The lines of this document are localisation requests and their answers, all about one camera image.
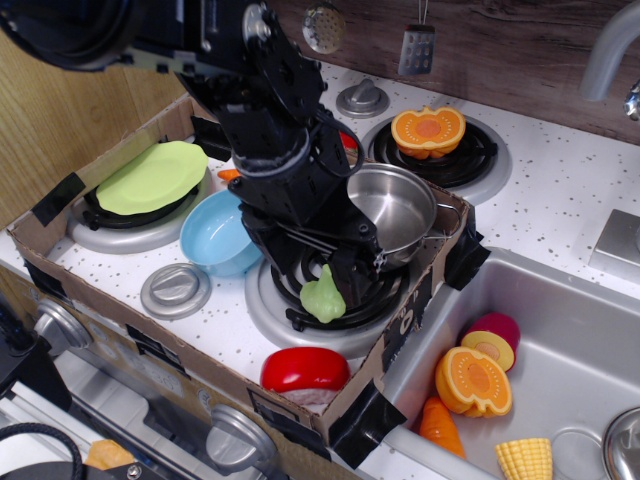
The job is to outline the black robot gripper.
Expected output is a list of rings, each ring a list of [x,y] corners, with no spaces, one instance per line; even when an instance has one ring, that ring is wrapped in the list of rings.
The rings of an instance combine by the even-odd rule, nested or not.
[[[241,176],[230,189],[242,201],[242,224],[279,273],[306,247],[325,248],[346,306],[359,307],[382,282],[385,258],[376,227],[347,194],[355,170],[339,130],[321,122],[290,130],[284,147],[276,157],[257,150],[234,154]]]

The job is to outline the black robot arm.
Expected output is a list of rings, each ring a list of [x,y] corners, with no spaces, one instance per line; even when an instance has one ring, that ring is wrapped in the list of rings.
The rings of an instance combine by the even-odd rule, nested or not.
[[[348,307],[385,259],[348,196],[348,129],[321,104],[326,85],[260,1],[5,1],[1,27],[23,51],[71,71],[111,65],[174,73],[221,125],[240,176],[250,238],[280,272],[322,251]]]

